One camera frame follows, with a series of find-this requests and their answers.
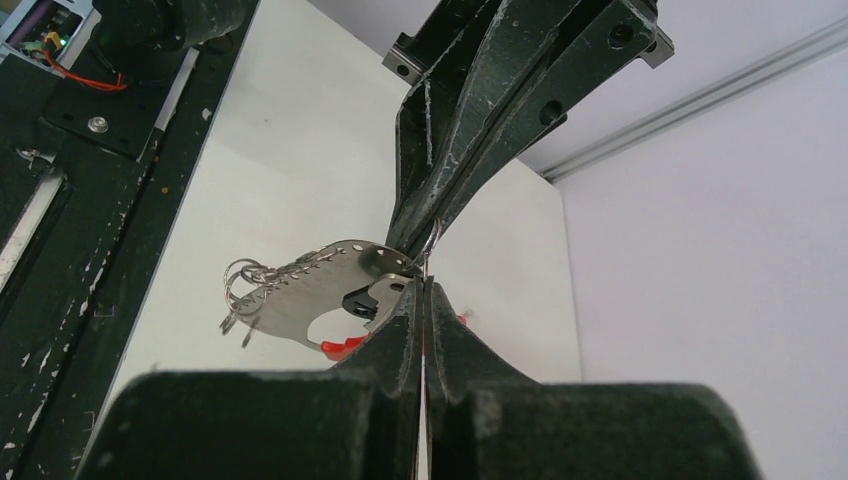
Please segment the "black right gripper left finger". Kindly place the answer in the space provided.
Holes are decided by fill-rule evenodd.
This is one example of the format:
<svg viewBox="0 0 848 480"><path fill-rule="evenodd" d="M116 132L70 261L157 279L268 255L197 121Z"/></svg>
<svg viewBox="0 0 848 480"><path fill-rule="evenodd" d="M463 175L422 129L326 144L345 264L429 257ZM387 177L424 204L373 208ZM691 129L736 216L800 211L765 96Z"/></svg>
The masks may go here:
<svg viewBox="0 0 848 480"><path fill-rule="evenodd" d="M81 479L413 479L424 283L325 371L157 372L115 399Z"/></svg>

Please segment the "black key tag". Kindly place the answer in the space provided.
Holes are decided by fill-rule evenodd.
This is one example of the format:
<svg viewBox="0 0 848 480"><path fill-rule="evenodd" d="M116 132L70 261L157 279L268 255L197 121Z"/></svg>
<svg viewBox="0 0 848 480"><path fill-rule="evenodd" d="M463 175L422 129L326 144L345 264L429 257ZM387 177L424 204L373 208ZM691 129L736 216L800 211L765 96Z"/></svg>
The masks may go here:
<svg viewBox="0 0 848 480"><path fill-rule="evenodd" d="M345 295L342 307L348 313L376 324L392 312L404 288L405 284L398 280L376 281Z"/></svg>

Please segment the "left aluminium frame post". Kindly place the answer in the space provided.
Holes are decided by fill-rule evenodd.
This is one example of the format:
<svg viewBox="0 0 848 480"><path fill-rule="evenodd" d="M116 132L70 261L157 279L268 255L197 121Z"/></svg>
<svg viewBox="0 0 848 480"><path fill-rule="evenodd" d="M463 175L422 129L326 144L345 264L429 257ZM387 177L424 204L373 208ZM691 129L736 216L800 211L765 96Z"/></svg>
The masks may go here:
<svg viewBox="0 0 848 480"><path fill-rule="evenodd" d="M847 18L842 17L745 68L566 156L543 169L540 176L550 183L556 183L846 48Z"/></svg>

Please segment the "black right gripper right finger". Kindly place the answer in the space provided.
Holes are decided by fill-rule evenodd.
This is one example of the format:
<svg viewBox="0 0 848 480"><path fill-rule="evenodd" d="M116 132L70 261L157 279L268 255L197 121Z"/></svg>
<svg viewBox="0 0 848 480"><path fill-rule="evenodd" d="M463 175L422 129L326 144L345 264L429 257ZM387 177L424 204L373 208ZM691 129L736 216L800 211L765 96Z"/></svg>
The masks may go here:
<svg viewBox="0 0 848 480"><path fill-rule="evenodd" d="M692 383L531 379L423 287L434 479L758 479L734 412Z"/></svg>

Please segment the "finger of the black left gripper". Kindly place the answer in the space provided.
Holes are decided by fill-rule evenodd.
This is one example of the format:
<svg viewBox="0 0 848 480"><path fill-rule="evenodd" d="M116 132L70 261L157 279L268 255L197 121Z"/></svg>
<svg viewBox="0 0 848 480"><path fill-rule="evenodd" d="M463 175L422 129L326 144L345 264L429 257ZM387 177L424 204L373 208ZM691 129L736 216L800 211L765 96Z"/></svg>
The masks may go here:
<svg viewBox="0 0 848 480"><path fill-rule="evenodd" d="M410 40L410 252L633 61L674 47L653 1L442 1Z"/></svg>
<svg viewBox="0 0 848 480"><path fill-rule="evenodd" d="M486 182L566 120L572 101L539 84L576 21L574 1L442 1L400 36L422 72L396 118L389 247L431 249Z"/></svg>

